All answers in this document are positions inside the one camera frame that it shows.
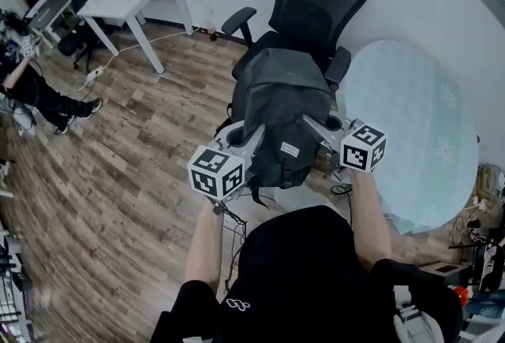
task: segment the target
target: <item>desk leg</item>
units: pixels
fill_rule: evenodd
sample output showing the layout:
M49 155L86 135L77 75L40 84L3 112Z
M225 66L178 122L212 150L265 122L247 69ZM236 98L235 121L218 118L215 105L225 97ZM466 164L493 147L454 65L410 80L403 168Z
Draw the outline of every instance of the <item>desk leg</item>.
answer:
M186 29L186 33L188 35L193 34L193 22L191 21L191 16L189 15L188 4L186 4L186 0L175 0L177 7L179 9L179 13L181 14L182 23Z
M92 17L83 17L83 18L88 23L88 25L91 27L91 29L93 29L93 31L96 33L96 35L100 38L100 40L102 40L103 44L105 44L105 46L107 46L107 49L109 49L109 51L114 56L117 57L119 55L118 49L116 49L114 44L112 44L112 42L109 40L107 35L105 33L103 33L103 30L101 29L100 26L98 26L98 24L95 22L95 20Z
M49 33L54 40L56 40L56 43L60 43L62 38L53 32L53 28L50 25L48 25L44 30Z
M142 46L144 53L148 56L149 61L154 65L156 72L158 74L163 74L163 71L165 71L165 69L161 65L161 62L159 62L159 59L156 56L155 51L152 49L148 38L145 37L145 34L142 32L142 28L137 22L137 19L134 16L131 16L126 20L126 22L128 22L129 28L132 29L132 32L137 38L139 44Z
M0 196L14 198L14 194L12 192L7 192L6 190L0 190Z
M137 20L139 21L139 24L141 24L142 26L145 25L145 18L144 18L144 14L142 13L142 11L139 11L137 13L137 15L135 15L137 17Z

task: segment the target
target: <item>round table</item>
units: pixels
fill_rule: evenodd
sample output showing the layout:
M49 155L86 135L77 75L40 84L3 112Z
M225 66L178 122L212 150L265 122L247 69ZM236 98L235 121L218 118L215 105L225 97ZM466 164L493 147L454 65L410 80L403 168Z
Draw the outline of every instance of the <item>round table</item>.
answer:
M342 82L345 115L388 135L374 170L400 233L435 229L461 211L477 176L477 134L458 85L421 50L381 40Z

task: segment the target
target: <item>forearm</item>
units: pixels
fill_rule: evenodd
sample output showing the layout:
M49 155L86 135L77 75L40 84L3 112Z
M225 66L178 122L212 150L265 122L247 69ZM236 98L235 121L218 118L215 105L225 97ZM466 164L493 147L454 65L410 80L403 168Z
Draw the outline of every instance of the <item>forearm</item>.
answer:
M208 199L200 206L186 261L185 281L201 280L217 293L223 255L224 214L216 215L212 208Z
M14 88L14 85L16 85L16 82L21 78L24 71L26 70L26 67L28 67L29 62L30 60L28 58L24 58L19 66L16 67L16 69L12 71L11 74L7 76L7 78L4 79L2 85L7 89Z
M370 271L381 259L391 257L389 227L380 205L376 182L371 173L350 171L353 194L354 246L361 264Z

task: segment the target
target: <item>floor trim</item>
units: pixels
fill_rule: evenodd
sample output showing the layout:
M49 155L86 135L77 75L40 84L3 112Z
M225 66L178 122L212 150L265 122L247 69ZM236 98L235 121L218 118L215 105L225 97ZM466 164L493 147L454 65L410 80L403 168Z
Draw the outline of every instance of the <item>floor trim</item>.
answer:
M172 28L179 28L179 29L184 29L184 25L183 24L179 24L178 22L172 22L172 21L162 21L160 19L154 19L154 18L145 18L146 22L151 22L153 24L162 24L162 25L165 25L165 26L171 26ZM199 29L197 26L193 26L193 30L196 31L197 29ZM200 28L200 30L207 34L207 29L204 29L204 28ZM237 36L232 36L232 35L227 35L226 33L222 33L222 32L217 32L219 34L219 37L221 39L225 39L225 40L228 40L230 42L233 42L233 43L238 43L238 44L241 44L243 46L247 46L247 44L245 43L245 40L241 39L240 37L237 37Z

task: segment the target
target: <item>black pants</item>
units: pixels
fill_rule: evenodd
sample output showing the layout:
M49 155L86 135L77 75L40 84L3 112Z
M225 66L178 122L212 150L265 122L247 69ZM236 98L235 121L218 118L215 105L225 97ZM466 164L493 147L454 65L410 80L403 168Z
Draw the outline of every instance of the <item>black pants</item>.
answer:
M35 106L47 121L60 130L66 127L69 115L87 117L92 113L91 102L60 95L30 66L10 90L10 96L18 102Z

